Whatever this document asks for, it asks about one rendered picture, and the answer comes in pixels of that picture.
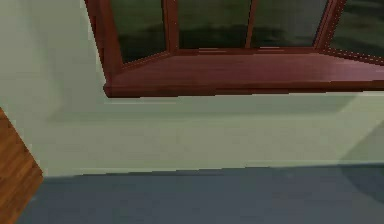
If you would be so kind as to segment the red-brown wooden bay window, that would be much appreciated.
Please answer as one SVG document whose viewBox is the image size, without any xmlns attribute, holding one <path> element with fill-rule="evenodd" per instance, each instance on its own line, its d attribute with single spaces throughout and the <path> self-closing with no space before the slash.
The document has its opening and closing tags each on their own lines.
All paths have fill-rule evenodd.
<svg viewBox="0 0 384 224">
<path fill-rule="evenodd" d="M 182 49 L 178 0 L 161 0 L 165 50 L 123 61 L 111 0 L 83 0 L 109 98 L 384 91 L 384 57 L 332 48 L 347 0 L 328 0 L 310 47 Z"/>
</svg>

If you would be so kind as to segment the brown wooden door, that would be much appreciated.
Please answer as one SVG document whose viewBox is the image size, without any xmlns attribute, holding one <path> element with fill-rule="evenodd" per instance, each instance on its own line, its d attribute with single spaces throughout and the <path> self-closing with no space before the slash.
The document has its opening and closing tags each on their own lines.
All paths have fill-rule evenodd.
<svg viewBox="0 0 384 224">
<path fill-rule="evenodd" d="M 42 170 L 0 108 L 0 224 L 16 224 L 42 180 Z"/>
</svg>

